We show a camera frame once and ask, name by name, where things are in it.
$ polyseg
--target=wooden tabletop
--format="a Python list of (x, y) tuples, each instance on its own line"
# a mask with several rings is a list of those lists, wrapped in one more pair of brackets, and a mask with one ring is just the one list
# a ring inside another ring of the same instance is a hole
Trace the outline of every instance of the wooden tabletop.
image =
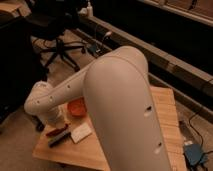
[(12, 4), (9, 2), (0, 2), (0, 11), (13, 13), (21, 7), (21, 4)]
[[(187, 171), (173, 91), (168, 88), (151, 87), (151, 92), (172, 168), (174, 171)], [(66, 105), (60, 106), (60, 110), (67, 114)], [(53, 128), (46, 126), (33, 151), (33, 156), (97, 170), (110, 170), (90, 118), (88, 116), (83, 119), (71, 118), (70, 122), (71, 129), (87, 122), (93, 133), (78, 144), (74, 144), (70, 139), (54, 148), (49, 148), (45, 134)]]

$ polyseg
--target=floor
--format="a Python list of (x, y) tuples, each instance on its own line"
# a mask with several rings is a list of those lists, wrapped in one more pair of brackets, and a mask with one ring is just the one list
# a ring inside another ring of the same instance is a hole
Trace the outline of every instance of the floor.
[[(66, 31), (63, 36), (65, 41), (81, 40), (70, 31)], [(42, 41), (37, 41), (37, 45), (43, 48)], [(85, 65), (94, 60), (89, 54), (81, 54), (79, 50), (70, 52), (75, 61), (83, 68)], [(42, 62), (45, 62), (48, 54), (43, 56)], [(60, 59), (57, 59), (50, 66), (48, 74), (48, 82), (56, 86), (61, 81), (72, 75), (74, 71), (68, 65), (64, 64)], [(176, 101), (179, 120), (184, 126), (181, 126), (181, 131), (185, 141), (192, 140), (200, 142), (200, 137), (190, 128), (188, 119), (194, 113), (186, 108), (181, 102)], [(205, 119), (196, 116), (192, 120), (192, 124), (201, 133), (204, 139), (203, 150), (213, 150), (213, 125)], [(21, 106), (17, 111), (12, 113), (5, 122), (0, 126), (0, 170), (2, 171), (84, 171), (86, 168), (75, 166), (67, 166), (62, 168), (57, 163), (44, 161), (32, 157), (33, 148), (39, 138), (39, 133), (35, 131), (35, 124), (24, 112)], [(206, 163), (209, 171), (213, 171), (213, 154), (208, 156)]]

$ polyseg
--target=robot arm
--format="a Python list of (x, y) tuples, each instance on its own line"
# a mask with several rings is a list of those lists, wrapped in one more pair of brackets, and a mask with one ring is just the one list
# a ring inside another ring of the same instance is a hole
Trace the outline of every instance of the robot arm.
[(53, 88), (34, 86), (25, 110), (57, 122), (55, 107), (83, 96), (111, 170), (171, 171), (144, 55), (129, 46), (95, 60)]

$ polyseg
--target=office chair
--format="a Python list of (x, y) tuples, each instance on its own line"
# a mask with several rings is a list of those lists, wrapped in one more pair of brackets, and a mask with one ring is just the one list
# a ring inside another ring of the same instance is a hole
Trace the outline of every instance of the office chair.
[(63, 35), (65, 29), (76, 29), (78, 26), (79, 20), (75, 0), (25, 0), (25, 2), (31, 10), (26, 20), (31, 26), (32, 36), (56, 41), (55, 47), (41, 51), (41, 53), (53, 52), (44, 67), (47, 68), (59, 55), (76, 72), (79, 71), (80, 67), (68, 55), (67, 51), (80, 48), (81, 52), (85, 53), (83, 43), (82, 45), (67, 46), (67, 43), (59, 38), (60, 35)]

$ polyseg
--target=orange bowl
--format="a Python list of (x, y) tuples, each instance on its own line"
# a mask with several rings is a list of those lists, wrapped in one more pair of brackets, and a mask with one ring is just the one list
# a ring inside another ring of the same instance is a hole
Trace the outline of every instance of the orange bowl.
[(76, 117), (86, 116), (87, 109), (84, 102), (84, 98), (81, 97), (79, 99), (68, 102), (67, 110), (69, 114), (72, 116), (76, 116)]

